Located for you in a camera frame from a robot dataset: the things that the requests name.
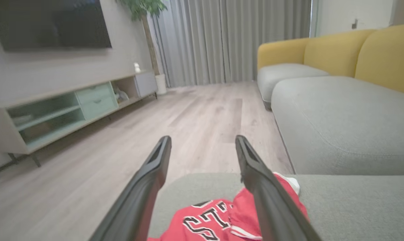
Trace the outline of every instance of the black tv screen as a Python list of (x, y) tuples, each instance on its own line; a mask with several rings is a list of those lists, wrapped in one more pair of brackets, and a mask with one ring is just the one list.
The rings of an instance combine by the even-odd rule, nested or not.
[(0, 0), (6, 51), (110, 48), (99, 0)]

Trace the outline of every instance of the yellow sofa armrest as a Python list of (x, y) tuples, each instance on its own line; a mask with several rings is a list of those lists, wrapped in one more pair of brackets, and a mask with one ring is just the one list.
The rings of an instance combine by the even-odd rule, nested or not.
[(299, 38), (260, 45), (257, 52), (257, 70), (274, 64), (303, 64), (308, 41), (309, 38)]

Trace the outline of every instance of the tree trunk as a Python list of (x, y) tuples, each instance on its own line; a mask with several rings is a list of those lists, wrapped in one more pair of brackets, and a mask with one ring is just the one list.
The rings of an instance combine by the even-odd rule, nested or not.
[(148, 50), (150, 51), (150, 59), (151, 65), (154, 70), (155, 75), (159, 75), (159, 67), (157, 66), (157, 59), (156, 59), (156, 49), (154, 48), (153, 39), (151, 38), (150, 27), (148, 26), (147, 15), (144, 15), (141, 18), (142, 25), (144, 26), (145, 38), (148, 44)]

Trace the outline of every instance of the curtain fold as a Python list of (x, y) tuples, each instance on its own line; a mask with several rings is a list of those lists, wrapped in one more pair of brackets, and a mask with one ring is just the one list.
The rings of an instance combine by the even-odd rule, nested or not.
[(168, 87), (251, 81), (262, 43), (309, 36), (311, 0), (168, 0), (155, 19)]

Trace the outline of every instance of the cabinet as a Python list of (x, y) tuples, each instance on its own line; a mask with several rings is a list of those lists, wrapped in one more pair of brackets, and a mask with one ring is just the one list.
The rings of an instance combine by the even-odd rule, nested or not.
[[(118, 102), (121, 91), (128, 98)], [(0, 151), (38, 149), (157, 91), (151, 71), (0, 106)]]

